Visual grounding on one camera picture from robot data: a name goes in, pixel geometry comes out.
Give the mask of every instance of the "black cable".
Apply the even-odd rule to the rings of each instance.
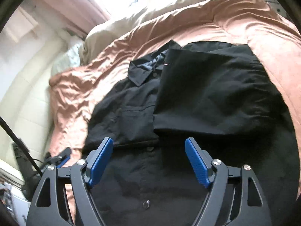
[[[36,171],[43,176],[43,173],[41,169],[38,167],[38,165],[34,162],[33,158],[30,156],[27,147],[24,145],[24,143],[18,139],[18,137],[14,134],[12,129],[8,126],[8,124],[2,119],[0,116],[0,125],[4,129],[4,131],[10,136],[10,138],[16,143],[16,145],[20,148],[20,150],[23,151],[27,159],[30,161],[30,163],[33,165],[33,167],[36,169]]]
[[[34,160],[34,161],[39,161],[39,162],[43,163],[42,161],[40,161],[40,160],[38,160],[38,159],[35,159],[35,158],[33,158],[33,160]]]

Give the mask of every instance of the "wrinkled fabric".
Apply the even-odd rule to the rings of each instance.
[[[128,77],[95,106],[83,157],[106,136],[114,140],[118,156],[92,194],[108,224],[134,225],[148,218],[144,225],[163,226],[175,215],[176,225],[192,224],[207,192],[195,185],[187,163],[188,137],[228,165],[252,167],[274,225],[293,208],[299,181],[293,124],[281,94],[247,45],[202,41],[181,48],[170,41],[131,61]],[[174,159],[185,162],[171,171]],[[170,180],[176,181],[172,187]],[[144,212],[147,200],[152,207]],[[189,213],[178,211],[183,203]]]
[[[141,24],[105,48],[92,64],[52,77],[49,84],[55,129],[51,155],[71,147],[73,153],[66,166],[74,164],[81,157],[95,105],[127,77],[130,61],[171,39],[181,46],[203,40],[247,44],[282,94],[301,146],[301,39],[296,27],[264,0],[206,0]],[[67,194],[74,209],[72,191]]]
[[[207,0],[140,0],[126,11],[122,18],[112,18],[104,24],[97,25],[88,34],[80,49],[82,65],[94,60],[114,40],[140,26],[142,23],[157,18],[175,9]]]

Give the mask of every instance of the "shirt button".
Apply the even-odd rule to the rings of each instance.
[[[147,147],[146,150],[147,150],[148,152],[152,152],[152,151],[154,150],[154,148],[153,148],[153,147]]]
[[[145,210],[148,209],[150,207],[150,201],[149,200],[145,201],[142,206]]]

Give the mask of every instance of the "metal screw head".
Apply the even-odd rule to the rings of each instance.
[[[85,163],[86,163],[86,160],[84,160],[84,159],[80,159],[80,160],[77,161],[77,164],[80,165],[80,166],[85,164]]]
[[[148,209],[148,208],[150,207],[150,203],[151,203],[151,202],[150,202],[149,200],[145,201],[145,202],[143,203],[143,205],[142,205],[143,208],[144,208],[144,209]]]
[[[221,163],[222,163],[222,161],[219,160],[219,159],[214,159],[213,160],[213,164],[215,164],[215,165],[220,165]]]
[[[251,167],[249,165],[244,165],[243,168],[247,171],[250,171],[251,170]]]
[[[47,167],[47,169],[48,169],[49,171],[52,171],[54,168],[55,168],[55,165],[53,165],[53,164],[51,164],[51,165],[49,165],[49,166]]]

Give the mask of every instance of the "black shirt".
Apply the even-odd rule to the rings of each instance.
[[[275,225],[296,200],[291,117],[247,45],[170,41],[132,61],[128,77],[95,106],[83,155],[104,137],[115,148],[92,194],[107,225],[193,223],[207,191],[186,157],[187,137],[226,165],[249,164]]]

